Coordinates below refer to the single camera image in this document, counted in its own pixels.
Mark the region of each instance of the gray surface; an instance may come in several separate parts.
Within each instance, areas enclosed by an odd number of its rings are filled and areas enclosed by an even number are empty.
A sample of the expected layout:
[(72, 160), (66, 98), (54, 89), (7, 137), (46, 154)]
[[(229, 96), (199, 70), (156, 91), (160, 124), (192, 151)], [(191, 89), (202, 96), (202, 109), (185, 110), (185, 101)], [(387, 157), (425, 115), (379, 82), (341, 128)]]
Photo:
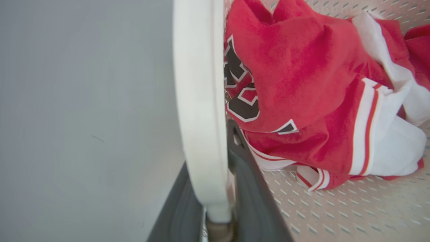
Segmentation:
[(145, 241), (182, 166), (171, 0), (0, 1), (0, 241)]

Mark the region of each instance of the laundry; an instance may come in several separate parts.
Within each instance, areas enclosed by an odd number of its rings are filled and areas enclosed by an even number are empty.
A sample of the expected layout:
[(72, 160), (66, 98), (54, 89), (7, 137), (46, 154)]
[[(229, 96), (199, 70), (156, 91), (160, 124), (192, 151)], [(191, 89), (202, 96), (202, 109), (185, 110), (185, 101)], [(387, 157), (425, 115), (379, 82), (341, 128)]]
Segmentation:
[(227, 16), (228, 114), (263, 170), (297, 165), (309, 190), (422, 168), (430, 119), (430, 25), (362, 12), (336, 19), (303, 0), (235, 0)]

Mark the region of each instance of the laundry basket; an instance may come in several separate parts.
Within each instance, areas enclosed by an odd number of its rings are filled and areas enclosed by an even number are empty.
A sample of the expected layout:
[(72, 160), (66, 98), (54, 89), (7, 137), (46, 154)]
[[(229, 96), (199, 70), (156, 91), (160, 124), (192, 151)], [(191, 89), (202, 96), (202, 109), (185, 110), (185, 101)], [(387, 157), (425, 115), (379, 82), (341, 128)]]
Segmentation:
[[(179, 37), (174, 40), (174, 61), (175, 75), (180, 79), (176, 80), (176, 93), (187, 166), (193, 190), (200, 203), (206, 205), (211, 201), (219, 201), (217, 206), (206, 207), (208, 216), (217, 222), (231, 219), (225, 209), (228, 204), (222, 203), (230, 200), (232, 187), (228, 186), (228, 191), (225, 192), (225, 183), (231, 184), (234, 180), (231, 179), (231, 174), (226, 172), (227, 151), (224, 139), (227, 131), (223, 101), (225, 92), (222, 81), (215, 81), (223, 79), (222, 66), (216, 65), (222, 59), (222, 52), (219, 50), (222, 49), (223, 39), (219, 33), (224, 29), (222, 22), (225, 24), (225, 19), (223, 21), (220, 18), (227, 16), (232, 2), (233, 0), (224, 0), (224, 5), (220, 5), (215, 0), (177, 0), (175, 6), (176, 13), (180, 12), (181, 18), (184, 18), (180, 19), (182, 24), (175, 27), (174, 35)], [(262, 2), (268, 9), (274, 10), (278, 1)], [(415, 26), (430, 23), (430, 0), (306, 2), (316, 12), (335, 18), (347, 19), (361, 11), (369, 11), (375, 16), (395, 19), (400, 22), (403, 33)], [(189, 17), (200, 10), (196, 15), (201, 22)], [(193, 61), (193, 64), (198, 66), (187, 62), (202, 57), (198, 62)], [(206, 86), (199, 86), (200, 82), (205, 81)], [(430, 241), (430, 121), (420, 128), (428, 136), (424, 169), (392, 181), (368, 176), (359, 181), (347, 181), (336, 189), (308, 192), (296, 181), (295, 167), (287, 167), (281, 171), (261, 171), (270, 191), (265, 195), (273, 196), (271, 201), (274, 200), (273, 205), (278, 207), (276, 213), (285, 221), (294, 241)], [(186, 182), (186, 179), (187, 175), (184, 175), (181, 180), (183, 186), (175, 184), (165, 208), (178, 206), (178, 203), (181, 206), (185, 206), (182, 203), (198, 203), (194, 196), (185, 199), (179, 192), (175, 195), (175, 189), (191, 189), (190, 182)], [(173, 202), (173, 197), (187, 202)], [(188, 212), (192, 221), (187, 221), (187, 224), (199, 223), (203, 214), (199, 209)], [(169, 215), (174, 211), (163, 209), (156, 226), (174, 223), (173, 217)], [(204, 226), (202, 228), (200, 239), (204, 241), (207, 239), (207, 233)]]

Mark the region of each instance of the perforated basket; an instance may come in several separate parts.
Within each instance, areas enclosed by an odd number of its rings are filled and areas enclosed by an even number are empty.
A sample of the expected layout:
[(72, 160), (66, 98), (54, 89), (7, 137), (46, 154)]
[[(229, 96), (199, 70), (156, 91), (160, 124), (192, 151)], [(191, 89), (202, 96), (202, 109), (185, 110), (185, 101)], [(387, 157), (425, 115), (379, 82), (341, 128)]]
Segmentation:
[[(232, 0), (224, 0), (225, 13)], [(274, 10), (277, 0), (262, 0)], [(346, 19), (371, 11), (400, 22), (402, 32), (430, 23), (430, 0), (307, 0), (316, 12)], [(262, 171), (295, 241), (430, 241), (430, 121), (425, 168), (385, 181), (376, 176), (307, 192), (295, 168)]]

